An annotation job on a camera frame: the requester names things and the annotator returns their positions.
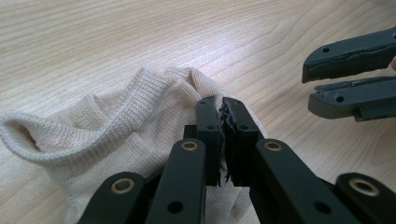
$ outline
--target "black plastic part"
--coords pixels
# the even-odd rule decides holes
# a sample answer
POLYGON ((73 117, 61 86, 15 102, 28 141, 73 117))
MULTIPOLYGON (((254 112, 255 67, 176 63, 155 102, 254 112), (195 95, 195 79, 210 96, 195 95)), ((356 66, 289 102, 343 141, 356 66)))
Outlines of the black plastic part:
POLYGON ((271 193, 264 178, 257 171, 252 175, 249 197, 260 223, 279 223, 279 204, 271 193))
POLYGON ((396 194, 379 181, 344 174, 338 176, 334 192, 361 223, 396 223, 396 194))
POLYGON ((196 138, 197 126, 196 125, 185 125, 183 138, 196 138))
POLYGON ((373 77, 316 87, 308 110, 325 119, 356 121, 396 116, 396 77, 373 77))
POLYGON ((194 138, 180 140, 169 155, 145 223, 203 223, 204 205, 205 144, 194 138), (188 142, 197 148, 183 149, 188 142))
POLYGON ((197 125, 196 138, 206 146, 206 185, 216 186, 220 183, 220 153, 224 137, 216 110, 215 98, 207 97, 196 105, 197 125))
POLYGON ((221 108, 225 139, 225 160, 228 174, 236 187, 250 186, 254 166, 250 153, 263 138, 245 105, 233 98, 223 98, 221 108))
POLYGON ((269 190, 279 207, 273 223, 359 223, 288 145, 262 139, 256 148, 252 159, 268 187, 256 190, 269 190))
POLYGON ((128 172, 109 177, 93 194, 78 224, 142 223, 148 206, 143 193, 144 184, 145 179, 141 175, 128 172), (122 178, 131 178, 134 187, 122 194, 114 193, 111 186, 122 178))
POLYGON ((395 56, 396 28, 338 41, 306 58, 303 83, 387 68, 395 56))
POLYGON ((157 191, 158 184, 160 183, 162 176, 163 176, 163 168, 155 172, 154 174, 146 177, 145 179, 145 190, 144 190, 143 198, 146 201, 140 204, 140 206, 146 206, 143 215, 145 218, 147 216, 147 213, 149 212, 152 200, 154 199, 155 192, 157 191))
POLYGON ((318 178, 319 178, 319 180, 320 180, 329 190, 331 190, 331 191, 334 190, 334 184, 332 184, 332 183, 330 183, 329 181, 324 180, 324 179, 322 179, 322 178, 320 178, 320 177, 318 177, 318 178))

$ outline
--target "wooden table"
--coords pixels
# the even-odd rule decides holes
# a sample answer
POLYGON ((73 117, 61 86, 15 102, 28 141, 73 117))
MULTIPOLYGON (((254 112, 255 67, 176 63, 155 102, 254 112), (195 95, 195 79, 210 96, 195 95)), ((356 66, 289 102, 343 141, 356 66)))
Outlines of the wooden table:
MULTIPOLYGON (((360 172, 396 190, 396 119, 318 118, 306 109, 308 95, 333 81, 301 83, 314 49, 394 26, 391 0, 6 0, 0 3, 0 113, 46 117, 87 93, 124 88, 142 66, 193 66, 231 89, 317 175, 333 182, 360 172)), ((1 223, 62 221, 63 190, 41 167, 3 143, 0 166, 1 223)))

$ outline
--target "cloth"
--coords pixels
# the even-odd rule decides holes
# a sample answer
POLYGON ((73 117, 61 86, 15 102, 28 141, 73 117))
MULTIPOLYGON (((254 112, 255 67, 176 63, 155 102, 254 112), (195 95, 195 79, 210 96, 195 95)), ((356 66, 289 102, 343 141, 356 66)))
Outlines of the cloth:
MULTIPOLYGON (((195 105, 214 96, 233 97, 195 69, 164 73, 141 69, 124 91, 86 96, 48 118, 10 114, 0 135, 13 153, 43 166, 65 189, 64 223, 76 223, 102 182, 119 172, 148 176, 166 163, 184 125, 195 124, 195 105)), ((265 131, 251 113, 259 128, 265 131)), ((248 189, 224 183, 206 187, 205 222, 257 222, 248 189)))

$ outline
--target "wood grain surface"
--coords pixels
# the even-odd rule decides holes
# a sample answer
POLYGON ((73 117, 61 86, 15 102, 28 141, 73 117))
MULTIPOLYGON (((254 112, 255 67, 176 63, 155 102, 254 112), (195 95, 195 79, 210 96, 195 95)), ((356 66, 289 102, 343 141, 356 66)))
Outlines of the wood grain surface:
MULTIPOLYGON (((46 117, 125 87, 142 66, 192 66, 249 105, 319 176, 370 175, 396 190, 396 119, 308 112, 314 49, 396 26, 395 1, 0 2, 0 113, 46 117)), ((344 80, 391 75, 390 69, 344 80)), ((61 223, 63 190, 0 143, 0 223, 61 223)))

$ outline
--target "screw hole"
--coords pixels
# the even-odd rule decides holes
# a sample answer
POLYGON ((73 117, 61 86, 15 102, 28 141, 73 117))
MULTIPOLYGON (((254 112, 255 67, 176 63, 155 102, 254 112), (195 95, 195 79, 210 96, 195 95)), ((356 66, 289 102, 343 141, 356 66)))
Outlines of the screw hole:
POLYGON ((330 214, 332 212, 332 209, 326 203, 315 202, 314 206, 320 213, 330 214))
POLYGON ((184 150, 195 150, 198 148, 198 144, 196 144, 195 142, 184 142, 181 144, 181 148, 183 148, 184 150))
POLYGON ((349 180, 349 185, 357 192, 365 194, 367 196, 374 197, 379 194, 379 189, 375 185, 364 179, 353 178, 349 180))
POLYGON ((134 181, 131 178, 122 178, 111 185, 111 191, 116 194, 129 192, 134 188, 134 181))
POLYGON ((183 204, 180 202, 172 202, 168 204, 168 211, 172 214, 177 214, 183 210, 183 204))
POLYGON ((280 144, 276 143, 276 142, 266 142, 264 144, 264 146, 267 149, 270 149, 270 150, 273 150, 273 151, 279 151, 279 150, 282 149, 282 146, 280 144))
POLYGON ((343 103, 344 102, 344 96, 335 97, 335 101, 338 102, 338 103, 343 103))

